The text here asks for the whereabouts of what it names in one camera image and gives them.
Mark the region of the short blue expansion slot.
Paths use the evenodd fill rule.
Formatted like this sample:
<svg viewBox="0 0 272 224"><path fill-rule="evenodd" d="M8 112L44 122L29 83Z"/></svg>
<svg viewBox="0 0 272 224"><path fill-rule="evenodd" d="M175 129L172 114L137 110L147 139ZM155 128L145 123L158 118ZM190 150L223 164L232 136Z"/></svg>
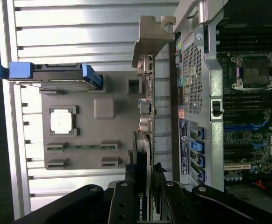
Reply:
<svg viewBox="0 0 272 224"><path fill-rule="evenodd" d="M267 141L264 141L262 143L252 142L251 145L253 146L254 150L260 150L261 148L267 146Z"/></svg>

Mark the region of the long blue expansion slot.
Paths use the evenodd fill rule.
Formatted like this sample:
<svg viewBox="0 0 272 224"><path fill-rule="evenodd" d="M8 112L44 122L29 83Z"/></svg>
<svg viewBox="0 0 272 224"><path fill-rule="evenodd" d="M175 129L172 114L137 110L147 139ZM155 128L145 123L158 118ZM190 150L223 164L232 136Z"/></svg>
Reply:
<svg viewBox="0 0 272 224"><path fill-rule="evenodd" d="M254 125L234 125L234 126L224 126L224 131L251 131L255 130Z"/></svg>

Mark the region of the white expansion slot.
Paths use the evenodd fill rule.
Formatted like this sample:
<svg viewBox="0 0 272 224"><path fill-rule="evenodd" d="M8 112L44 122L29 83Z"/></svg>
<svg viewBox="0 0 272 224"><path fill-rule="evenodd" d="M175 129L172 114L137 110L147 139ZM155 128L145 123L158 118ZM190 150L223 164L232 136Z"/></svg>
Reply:
<svg viewBox="0 0 272 224"><path fill-rule="evenodd" d="M234 171L234 170L250 170L250 163L228 163L223 167L224 171Z"/></svg>

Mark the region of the green motherboard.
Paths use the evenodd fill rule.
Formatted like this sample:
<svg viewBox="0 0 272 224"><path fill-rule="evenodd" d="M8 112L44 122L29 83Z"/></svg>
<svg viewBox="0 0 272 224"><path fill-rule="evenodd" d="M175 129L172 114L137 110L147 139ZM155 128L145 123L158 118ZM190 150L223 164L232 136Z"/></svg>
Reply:
<svg viewBox="0 0 272 224"><path fill-rule="evenodd" d="M265 190L272 187L272 90L237 91L235 64L231 57L240 54L272 54L272 25L229 28L218 27L217 60L223 78L223 127L254 125L251 131L224 131L224 165L250 163L250 170L224 171L224 183L248 182ZM252 142L267 146L254 150Z"/></svg>

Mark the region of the CPU socket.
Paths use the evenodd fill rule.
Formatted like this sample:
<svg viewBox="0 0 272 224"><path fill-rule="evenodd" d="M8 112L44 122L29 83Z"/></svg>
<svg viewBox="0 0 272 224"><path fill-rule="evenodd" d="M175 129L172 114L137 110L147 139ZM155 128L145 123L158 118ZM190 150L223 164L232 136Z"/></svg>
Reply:
<svg viewBox="0 0 272 224"><path fill-rule="evenodd" d="M235 64L237 91L272 90L272 54L240 54L231 57Z"/></svg>

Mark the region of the green RAM stick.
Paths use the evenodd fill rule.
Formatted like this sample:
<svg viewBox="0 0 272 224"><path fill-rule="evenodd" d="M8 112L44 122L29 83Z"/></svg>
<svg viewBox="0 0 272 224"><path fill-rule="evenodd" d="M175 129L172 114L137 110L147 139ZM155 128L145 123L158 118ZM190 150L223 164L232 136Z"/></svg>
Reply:
<svg viewBox="0 0 272 224"><path fill-rule="evenodd" d="M48 150L75 150L75 149L115 149L115 146L100 145L62 145L61 147L47 147Z"/></svg>

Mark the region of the hard disk blue carrier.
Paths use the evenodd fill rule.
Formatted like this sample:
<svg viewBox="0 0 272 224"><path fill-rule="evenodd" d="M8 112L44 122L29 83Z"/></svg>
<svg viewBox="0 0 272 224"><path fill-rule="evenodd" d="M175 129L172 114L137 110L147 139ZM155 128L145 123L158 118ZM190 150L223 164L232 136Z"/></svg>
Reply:
<svg viewBox="0 0 272 224"><path fill-rule="evenodd" d="M103 76L86 63L34 64L9 62L0 65L0 79L14 84L31 85L44 91L96 91L103 89Z"/></svg>

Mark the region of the grey plastic parts rack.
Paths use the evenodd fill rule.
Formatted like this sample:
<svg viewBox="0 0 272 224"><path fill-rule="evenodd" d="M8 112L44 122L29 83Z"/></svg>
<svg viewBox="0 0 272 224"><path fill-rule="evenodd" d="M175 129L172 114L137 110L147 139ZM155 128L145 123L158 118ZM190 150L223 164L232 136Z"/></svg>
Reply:
<svg viewBox="0 0 272 224"><path fill-rule="evenodd" d="M44 165L47 170L124 168L130 162L139 126L138 100L144 80L134 72L106 72L102 90L42 94ZM50 130L54 110L72 113L73 130ZM48 150L62 145L115 146L115 149Z"/></svg>

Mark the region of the silver CPU chip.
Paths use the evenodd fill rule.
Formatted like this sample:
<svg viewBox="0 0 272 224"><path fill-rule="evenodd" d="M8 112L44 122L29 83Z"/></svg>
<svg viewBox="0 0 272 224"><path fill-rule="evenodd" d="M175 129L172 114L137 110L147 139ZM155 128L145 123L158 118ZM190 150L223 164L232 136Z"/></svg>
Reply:
<svg viewBox="0 0 272 224"><path fill-rule="evenodd" d="M72 113L68 110L54 110L50 114L50 130L56 134L69 134L73 130Z"/></svg>

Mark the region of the open dark grey PC case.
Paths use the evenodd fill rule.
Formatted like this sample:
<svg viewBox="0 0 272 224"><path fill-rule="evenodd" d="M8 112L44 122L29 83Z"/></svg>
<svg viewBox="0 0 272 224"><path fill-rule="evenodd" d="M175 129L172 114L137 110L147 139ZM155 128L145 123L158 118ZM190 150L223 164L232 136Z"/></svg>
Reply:
<svg viewBox="0 0 272 224"><path fill-rule="evenodd" d="M218 27L246 28L272 25L272 0L179 0L174 13L175 41L170 45L171 84L175 103L172 118L177 132L173 178L187 188L208 185L228 193L258 191L272 197L272 187L248 182L224 183L223 78L217 60ZM197 135L205 129L205 139ZM197 164L191 141L203 141L205 167ZM198 177L205 171L205 182Z"/></svg>

